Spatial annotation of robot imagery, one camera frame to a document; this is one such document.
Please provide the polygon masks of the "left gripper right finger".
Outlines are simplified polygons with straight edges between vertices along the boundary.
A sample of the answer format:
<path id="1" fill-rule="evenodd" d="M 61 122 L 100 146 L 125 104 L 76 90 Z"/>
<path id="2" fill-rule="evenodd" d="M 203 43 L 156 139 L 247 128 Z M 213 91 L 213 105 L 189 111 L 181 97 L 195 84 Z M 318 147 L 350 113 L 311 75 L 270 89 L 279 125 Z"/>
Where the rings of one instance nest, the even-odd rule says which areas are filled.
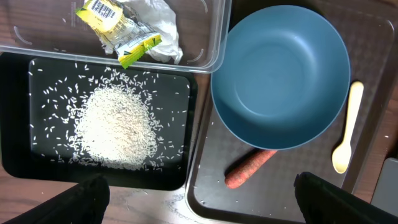
<path id="1" fill-rule="evenodd" d="M 306 223 L 397 224 L 397 217 L 310 173 L 294 182 L 295 198 Z"/>

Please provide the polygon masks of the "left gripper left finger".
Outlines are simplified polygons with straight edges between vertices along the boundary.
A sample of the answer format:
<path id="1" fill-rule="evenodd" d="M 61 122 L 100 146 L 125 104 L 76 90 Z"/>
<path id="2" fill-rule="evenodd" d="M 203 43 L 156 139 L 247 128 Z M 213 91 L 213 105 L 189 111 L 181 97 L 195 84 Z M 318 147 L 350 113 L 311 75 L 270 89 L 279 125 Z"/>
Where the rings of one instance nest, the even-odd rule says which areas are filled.
<path id="1" fill-rule="evenodd" d="M 101 224 L 109 199 L 108 181 L 97 174 L 4 224 Z"/>

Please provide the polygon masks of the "yellow plastic spoon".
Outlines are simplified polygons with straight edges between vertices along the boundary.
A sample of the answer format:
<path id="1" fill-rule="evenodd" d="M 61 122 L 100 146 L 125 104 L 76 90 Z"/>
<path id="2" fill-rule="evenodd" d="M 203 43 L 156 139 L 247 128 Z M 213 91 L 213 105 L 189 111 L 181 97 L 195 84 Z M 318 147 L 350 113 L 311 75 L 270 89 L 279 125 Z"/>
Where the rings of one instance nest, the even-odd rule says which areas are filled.
<path id="1" fill-rule="evenodd" d="M 345 173 L 349 166 L 352 154 L 351 138 L 353 135 L 356 119 L 358 117 L 363 91 L 364 85 L 360 81 L 353 82 L 349 89 L 343 139 L 340 145 L 335 148 L 331 156 L 333 168 L 338 174 Z"/>

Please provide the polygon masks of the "white rice pile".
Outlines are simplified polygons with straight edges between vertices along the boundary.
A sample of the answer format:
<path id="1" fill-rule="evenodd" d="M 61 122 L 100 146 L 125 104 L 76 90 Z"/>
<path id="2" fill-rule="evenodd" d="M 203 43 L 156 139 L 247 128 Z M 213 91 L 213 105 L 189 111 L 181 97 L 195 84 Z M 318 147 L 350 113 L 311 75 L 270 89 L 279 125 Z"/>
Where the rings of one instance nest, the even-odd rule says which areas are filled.
<path id="1" fill-rule="evenodd" d="M 187 77 L 37 58 L 28 78 L 33 156 L 112 169 L 181 169 Z"/>

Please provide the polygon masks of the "orange carrot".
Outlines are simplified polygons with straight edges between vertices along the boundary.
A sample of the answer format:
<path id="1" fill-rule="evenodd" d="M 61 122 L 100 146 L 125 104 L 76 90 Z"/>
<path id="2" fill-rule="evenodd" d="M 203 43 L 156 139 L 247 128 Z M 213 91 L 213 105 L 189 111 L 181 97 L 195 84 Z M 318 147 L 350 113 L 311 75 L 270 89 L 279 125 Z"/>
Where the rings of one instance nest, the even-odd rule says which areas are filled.
<path id="1" fill-rule="evenodd" d="M 276 150 L 257 150 L 234 167 L 225 177 L 224 183 L 229 189 L 243 185 L 259 168 L 264 165 Z"/>

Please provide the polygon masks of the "dark blue plate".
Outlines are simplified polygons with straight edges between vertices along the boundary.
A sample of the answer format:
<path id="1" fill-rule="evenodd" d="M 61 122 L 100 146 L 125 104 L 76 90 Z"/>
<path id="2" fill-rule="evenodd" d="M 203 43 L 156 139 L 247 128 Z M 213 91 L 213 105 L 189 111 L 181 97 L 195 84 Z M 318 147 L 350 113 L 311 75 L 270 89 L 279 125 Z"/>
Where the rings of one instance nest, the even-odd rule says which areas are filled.
<path id="1" fill-rule="evenodd" d="M 238 139 L 284 150 L 308 143 L 334 122 L 350 82 L 348 51 L 333 25 L 311 9 L 278 5 L 231 29 L 211 93 Z"/>

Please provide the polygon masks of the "yellow green snack wrapper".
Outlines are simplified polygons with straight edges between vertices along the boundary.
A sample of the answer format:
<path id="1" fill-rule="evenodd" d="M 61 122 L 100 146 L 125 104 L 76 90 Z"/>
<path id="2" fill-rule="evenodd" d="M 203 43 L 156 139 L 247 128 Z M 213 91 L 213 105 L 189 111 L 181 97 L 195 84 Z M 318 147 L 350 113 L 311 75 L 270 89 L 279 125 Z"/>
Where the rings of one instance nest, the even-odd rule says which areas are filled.
<path id="1" fill-rule="evenodd" d="M 116 52 L 123 68 L 161 43 L 160 34 L 151 26 L 145 27 L 126 17 L 116 1 L 89 0 L 75 14 L 94 30 L 105 46 Z"/>

